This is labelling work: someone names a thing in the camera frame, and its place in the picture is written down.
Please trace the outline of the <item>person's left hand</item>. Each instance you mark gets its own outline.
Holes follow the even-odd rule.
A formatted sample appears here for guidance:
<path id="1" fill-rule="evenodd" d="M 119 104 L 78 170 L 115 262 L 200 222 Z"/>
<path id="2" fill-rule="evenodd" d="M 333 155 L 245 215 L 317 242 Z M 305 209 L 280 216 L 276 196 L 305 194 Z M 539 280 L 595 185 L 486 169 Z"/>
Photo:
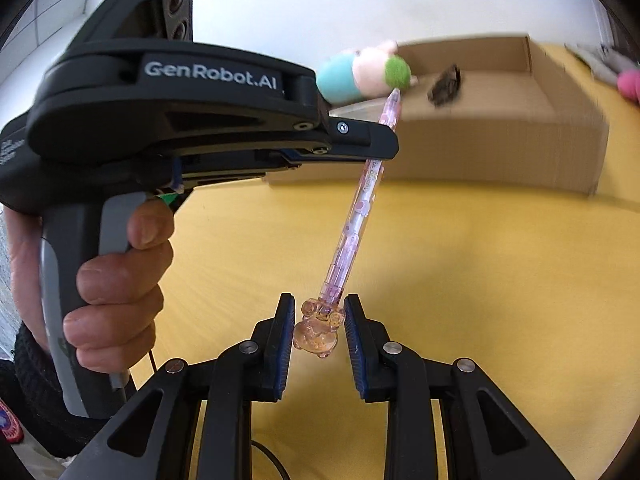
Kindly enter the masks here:
<path id="1" fill-rule="evenodd" d="M 14 304 L 36 343 L 47 350 L 39 278 L 40 221 L 9 208 L 4 218 Z M 158 198 L 147 200 L 128 220 L 128 252 L 96 257 L 79 269 L 81 307 L 66 315 L 63 332 L 87 370 L 122 373 L 153 349 L 154 320 L 164 305 L 160 279 L 174 258 L 169 243 L 174 229 L 169 207 Z"/>

